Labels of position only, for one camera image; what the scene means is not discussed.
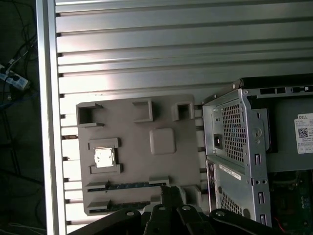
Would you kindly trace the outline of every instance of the metal slot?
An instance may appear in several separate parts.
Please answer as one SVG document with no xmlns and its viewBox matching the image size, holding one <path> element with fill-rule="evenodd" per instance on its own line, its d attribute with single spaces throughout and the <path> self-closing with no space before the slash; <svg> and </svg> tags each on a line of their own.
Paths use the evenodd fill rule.
<svg viewBox="0 0 313 235">
<path fill-rule="evenodd" d="M 264 204 L 265 201 L 264 201 L 264 193 L 263 192 L 260 192 L 259 193 L 259 204 Z"/>
<path fill-rule="evenodd" d="M 254 159 L 255 159 L 255 164 L 256 165 L 261 165 L 261 156 L 260 156 L 260 154 L 255 154 L 254 155 Z"/>
<path fill-rule="evenodd" d="M 266 215 L 260 215 L 261 224 L 266 225 Z"/>
</svg>

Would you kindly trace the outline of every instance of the qr code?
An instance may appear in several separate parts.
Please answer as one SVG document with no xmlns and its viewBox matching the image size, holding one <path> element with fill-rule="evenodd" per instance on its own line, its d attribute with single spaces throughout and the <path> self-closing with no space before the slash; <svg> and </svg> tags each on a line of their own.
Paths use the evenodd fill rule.
<svg viewBox="0 0 313 235">
<path fill-rule="evenodd" d="M 298 129 L 299 138 L 309 137 L 308 129 L 307 128 L 299 128 Z"/>
</svg>

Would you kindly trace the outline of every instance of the power strip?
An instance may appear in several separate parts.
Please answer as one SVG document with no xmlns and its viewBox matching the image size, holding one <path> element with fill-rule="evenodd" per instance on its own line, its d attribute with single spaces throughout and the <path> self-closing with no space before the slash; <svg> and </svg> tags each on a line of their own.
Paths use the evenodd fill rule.
<svg viewBox="0 0 313 235">
<path fill-rule="evenodd" d="M 7 83 L 11 84 L 13 87 L 19 89 L 20 91 L 25 91 L 26 89 L 29 88 L 30 86 L 30 81 L 28 81 L 27 79 L 19 76 L 18 74 L 10 71 L 9 73 L 9 76 L 15 76 L 15 77 L 18 77 L 18 79 L 15 81 L 13 78 L 7 78 L 7 75 L 6 74 L 3 74 L 3 73 L 0 73 L 0 79 L 2 79 L 3 81 L 6 80 Z"/>
</svg>

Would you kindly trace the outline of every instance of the red wire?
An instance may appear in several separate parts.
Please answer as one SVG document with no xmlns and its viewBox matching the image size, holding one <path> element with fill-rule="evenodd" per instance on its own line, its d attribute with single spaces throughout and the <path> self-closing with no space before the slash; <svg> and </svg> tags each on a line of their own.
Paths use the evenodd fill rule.
<svg viewBox="0 0 313 235">
<path fill-rule="evenodd" d="M 277 224 L 278 224 L 278 227 L 280 228 L 280 230 L 285 233 L 286 231 L 285 231 L 285 230 L 283 229 L 283 227 L 280 225 L 279 220 L 278 220 L 276 217 L 273 217 L 273 219 L 277 221 Z"/>
</svg>

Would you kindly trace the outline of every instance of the screw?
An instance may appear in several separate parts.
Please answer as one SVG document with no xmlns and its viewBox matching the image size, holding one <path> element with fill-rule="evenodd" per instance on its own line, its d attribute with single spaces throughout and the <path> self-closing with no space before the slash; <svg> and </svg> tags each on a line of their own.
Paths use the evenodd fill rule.
<svg viewBox="0 0 313 235">
<path fill-rule="evenodd" d="M 190 207 L 189 207 L 189 206 L 183 206 L 182 209 L 183 209 L 184 211 L 189 211 L 189 210 L 190 210 Z"/>
<path fill-rule="evenodd" d="M 217 211 L 216 215 L 217 216 L 225 216 L 225 213 L 223 211 Z"/>
</svg>

